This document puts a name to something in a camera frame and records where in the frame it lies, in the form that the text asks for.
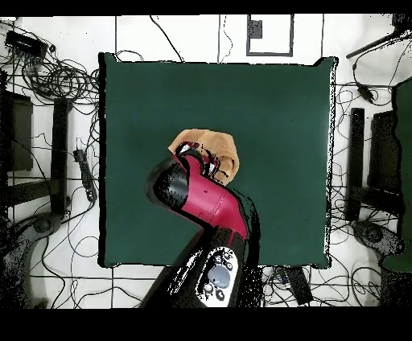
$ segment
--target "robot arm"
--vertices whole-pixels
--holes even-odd
[[[209,178],[210,166],[189,148],[161,162],[146,182],[152,203],[198,224],[173,266],[165,267],[141,307],[235,306],[248,225],[240,200]]]

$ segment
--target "gray button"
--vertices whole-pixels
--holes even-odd
[[[227,288],[230,283],[230,273],[224,267],[216,265],[208,272],[208,279],[218,288]]]
[[[211,284],[207,283],[204,285],[204,291],[206,291],[206,293],[210,294],[211,292],[213,292],[213,287]]]
[[[223,301],[223,300],[225,299],[225,294],[223,294],[223,291],[222,291],[222,290],[218,290],[218,291],[216,292],[216,298],[217,298],[219,301]]]

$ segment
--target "tripod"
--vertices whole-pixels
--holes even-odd
[[[366,52],[371,48],[381,45],[382,43],[386,43],[391,39],[400,38],[406,31],[412,30],[412,14],[392,14],[392,26],[394,26],[393,33],[387,35],[383,38],[380,38],[373,43],[370,43],[352,53],[349,53],[346,56],[346,59],[350,59],[355,55],[359,55],[360,53]]]

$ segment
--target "dark green table surface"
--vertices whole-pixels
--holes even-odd
[[[105,54],[105,64],[106,266],[171,264],[197,232],[144,193],[167,147],[191,128],[233,136],[240,170],[229,186],[257,207],[260,264],[328,266],[334,59],[317,66],[121,63]]]
[[[398,118],[395,133],[401,144],[401,181],[405,214],[398,224],[398,232],[405,243],[405,251],[384,259],[383,265],[392,271],[412,273],[412,77],[393,88],[393,109]]]

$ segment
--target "tripod leg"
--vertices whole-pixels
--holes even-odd
[[[354,57],[355,55],[359,55],[360,53],[366,52],[367,50],[370,50],[371,48],[374,48],[374,47],[376,47],[376,46],[379,46],[379,45],[381,45],[382,43],[386,43],[386,42],[388,42],[388,41],[390,41],[391,39],[396,38],[396,37],[398,37],[398,34],[395,35],[394,33],[392,33],[391,35],[387,35],[387,36],[385,36],[385,37],[383,37],[383,38],[380,38],[380,39],[374,41],[373,43],[370,43],[370,44],[368,44],[368,45],[366,45],[366,46],[364,46],[364,47],[362,47],[362,48],[360,48],[360,49],[358,49],[358,50],[356,50],[356,51],[354,51],[354,52],[352,52],[352,53],[349,53],[349,54],[346,56],[346,59],[349,60],[349,59],[351,59],[352,57]]]

